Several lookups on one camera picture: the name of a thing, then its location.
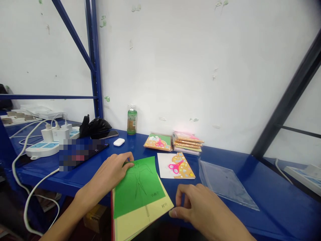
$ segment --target green bottle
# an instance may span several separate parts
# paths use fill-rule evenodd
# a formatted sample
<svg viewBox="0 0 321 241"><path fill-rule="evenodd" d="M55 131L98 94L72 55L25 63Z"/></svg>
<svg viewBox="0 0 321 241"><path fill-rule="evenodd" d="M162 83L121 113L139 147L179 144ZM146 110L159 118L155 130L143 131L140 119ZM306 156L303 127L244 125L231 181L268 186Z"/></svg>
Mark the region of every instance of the green bottle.
<svg viewBox="0 0 321 241"><path fill-rule="evenodd" d="M136 105L128 105L127 113L127 134L135 135L136 134L136 125L137 125L137 111Z"/></svg>

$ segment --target blurred phone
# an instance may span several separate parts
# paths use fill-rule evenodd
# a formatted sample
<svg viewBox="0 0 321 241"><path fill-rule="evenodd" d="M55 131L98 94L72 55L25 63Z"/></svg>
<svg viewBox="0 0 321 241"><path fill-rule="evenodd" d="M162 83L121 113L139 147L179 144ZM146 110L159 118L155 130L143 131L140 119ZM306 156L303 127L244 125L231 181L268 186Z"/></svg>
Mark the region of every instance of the blurred phone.
<svg viewBox="0 0 321 241"><path fill-rule="evenodd" d="M90 139L107 139L111 137L119 136L117 131L107 131L90 136Z"/></svg>

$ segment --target power cord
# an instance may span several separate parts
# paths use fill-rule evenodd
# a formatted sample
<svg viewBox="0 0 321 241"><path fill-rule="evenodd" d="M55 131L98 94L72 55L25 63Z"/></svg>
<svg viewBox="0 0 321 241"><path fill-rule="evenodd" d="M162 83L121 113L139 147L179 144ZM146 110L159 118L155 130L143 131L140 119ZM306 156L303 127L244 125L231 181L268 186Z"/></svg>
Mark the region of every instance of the power cord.
<svg viewBox="0 0 321 241"><path fill-rule="evenodd" d="M25 139L19 141L19 144L24 145L24 143L22 143L24 140L25 140Z"/></svg>
<svg viewBox="0 0 321 241"><path fill-rule="evenodd" d="M37 234L37 235L39 235L39 236L41 236L41 237L43 236L43 234L42 234L41 232L38 232L38 231L36 231L36 230L33 230L33 229L30 227L30 225L29 225L28 216L27 216L28 205L29 205L31 196L33 195L33 193L34 193L34 191L36 190L36 188L37 188L46 178L50 177L51 175L55 174L56 172L59 172L59 168L56 169L56 170L54 170L54 171L51 172L50 174L46 175L43 179L41 179L40 182L37 183L36 186L34 186L34 188L32 189L32 191L30 192L30 194L29 194L29 196L28 196L28 198L27 198L26 205L24 206L23 221L24 221L24 224L25 224L25 226L26 226L26 229L27 229L29 232L31 232L31 233L33 233L33 234ZM54 224L54 222L56 221L56 219L57 219L57 217L58 217L60 208L59 208L59 204L58 204L55 200L50 199L50 198L47 198L47 197L44 197L44 198L53 201L53 202L56 203L57 206L58 206L57 216L56 216L56 218L54 219L54 221L52 222L52 224L51 224L50 227L49 227L49 228L51 228L51 226Z"/></svg>
<svg viewBox="0 0 321 241"><path fill-rule="evenodd" d="M67 117L68 117L68 114L66 112L60 112L59 114L56 114L54 117L53 117L53 120L60 114L66 114L66 118L65 118L65 124L67 124Z"/></svg>
<svg viewBox="0 0 321 241"><path fill-rule="evenodd" d="M293 185L293 182L291 182L291 180L284 174L284 172L283 171L281 171L281 169L279 168L279 166L278 166L278 162L279 162L279 159L278 158L276 158L275 159L275 163L274 163L274 165L276 166L276 168L279 170L279 172L285 177L285 179L286 180L288 180L289 181L289 183L291 183L292 185Z"/></svg>
<svg viewBox="0 0 321 241"><path fill-rule="evenodd" d="M38 122L38 124L36 125L36 127L27 135L27 137L26 137L26 139L25 139L24 146L23 146L20 154L19 154L19 155L16 157L16 159L14 159L14 161L12 162L12 174L13 174L13 176L14 176L14 179L16 180L17 184L18 184L20 187L22 187L23 189L25 189L26 192L29 194L28 199L27 199L27 202L26 202L26 205L25 205L25 208L24 208L24 214L23 214L24 224L25 224L25 226L26 226L26 229L27 229L29 232L31 232L31 233L33 233L33 234L40 235L40 236L42 236L43 234L40 233L40 232L38 232L38 231L36 231L36 230L33 230L33 229L30 227L29 223L28 223L27 211L28 211L29 201L30 201L30 198L31 198L32 194L34 193L34 191L36 190L36 188L40 185L40 183L42 183L43 180L45 180L46 178L48 178L48 177L51 176L52 174L58 172L58 171L59 171L59 168L56 169L56 170L54 170L52 173L50 173L50 174L47 175L46 177L44 177L44 178L33 188L33 190L32 190L31 192L29 192L28 188L26 188L26 187L25 187L24 185L22 185L22 183L20 182L20 180L19 180L19 178L18 178L18 176L17 176L17 173L16 173L16 166L15 166L15 164L16 164L17 160L20 158L20 156L21 156L21 155L24 153L24 151L26 150L27 143L28 143L28 139L30 138L31 134L32 134L42 123L44 123L44 122L46 122L46 121L55 121L55 124L58 125L58 122L57 122L56 120L54 120L54 119L47 119L47 120L43 120L43 121ZM29 125L25 126L25 127L22 128L21 130L19 130L19 131L16 132L15 134L13 134L10 138L14 137L16 134L18 134L18 133L21 132L23 129L25 129L26 127L28 127L28 126L30 126L30 125L32 125L32 124L29 124ZM44 198L53 201L53 202L58 206L58 210L60 209L60 207L59 207L59 205L58 205L58 203L57 203L56 201L54 201L53 199L49 199L49 198L47 198L47 197L44 197Z"/></svg>
<svg viewBox="0 0 321 241"><path fill-rule="evenodd" d="M11 138L13 138L13 137L16 137L16 135L19 134L21 131L23 131L23 130L26 129L27 127L29 127L29 126L31 126L31 125L34 125L34 124L36 124L36 123L39 123L39 122L43 123L43 122L45 122L45 123L48 124L48 122L46 122L46 121L47 121L47 120L32 122L31 124L26 125L25 127L21 128L19 131L17 131L15 134L13 134L12 136L10 136L9 139L11 139Z"/></svg>

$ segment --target table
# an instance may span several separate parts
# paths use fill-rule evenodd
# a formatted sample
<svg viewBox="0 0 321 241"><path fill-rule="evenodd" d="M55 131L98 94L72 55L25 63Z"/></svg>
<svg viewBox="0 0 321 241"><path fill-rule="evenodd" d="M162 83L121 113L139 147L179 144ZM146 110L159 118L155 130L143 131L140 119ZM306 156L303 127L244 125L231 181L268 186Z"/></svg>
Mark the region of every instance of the table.
<svg viewBox="0 0 321 241"><path fill-rule="evenodd" d="M30 130L24 131L24 135L28 134ZM148 136L142 134L129 136L126 131L117 131L119 137L106 139L106 142L110 144L108 148L71 172L54 174L39 187L64 195L75 196L76 192L92 178L107 157L113 153L120 154L128 151L133 153L136 160L155 156L156 169L159 174L157 163L157 152L159 151L143 147ZM7 128L7 132L12 135L16 130ZM117 138L125 139L125 143L120 147L113 145ZM14 140L13 145L19 150L22 146L17 145L17 142L18 140ZM194 185L201 183L198 157L189 154L185 154L185 157L194 171L196 179L161 179L174 204L179 183ZM257 239L266 240L269 237L280 240L316 240L319 237L321 204L291 185L253 156L204 146L201 160L234 170L260 211L252 210L224 198L222 200ZM17 173L23 184L36 185L58 166L57 153L22 165L17 168ZM110 206L110 194L102 199L101 204ZM180 226L191 227L190 224L181 220L171 219L168 214L165 214L162 219Z"/></svg>

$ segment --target pink scissors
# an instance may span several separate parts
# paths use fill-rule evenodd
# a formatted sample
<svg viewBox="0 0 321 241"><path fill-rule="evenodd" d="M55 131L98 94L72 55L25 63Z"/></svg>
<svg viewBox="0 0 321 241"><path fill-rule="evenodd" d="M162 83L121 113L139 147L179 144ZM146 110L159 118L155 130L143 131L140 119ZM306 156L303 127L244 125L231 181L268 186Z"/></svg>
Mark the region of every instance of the pink scissors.
<svg viewBox="0 0 321 241"><path fill-rule="evenodd" d="M178 174L179 173L179 168L180 168L180 165L184 162L184 160L181 159L181 161L177 164L170 164L168 167L169 169L173 170L173 172L175 174Z"/></svg>
<svg viewBox="0 0 321 241"><path fill-rule="evenodd" d="M191 135L191 136L190 136L190 138L191 138L191 139L198 140L198 138L197 138L197 137L195 137L194 135Z"/></svg>
<svg viewBox="0 0 321 241"><path fill-rule="evenodd" d="M159 138L159 141L157 143L155 143L155 146L164 147L164 144L161 142L160 138Z"/></svg>

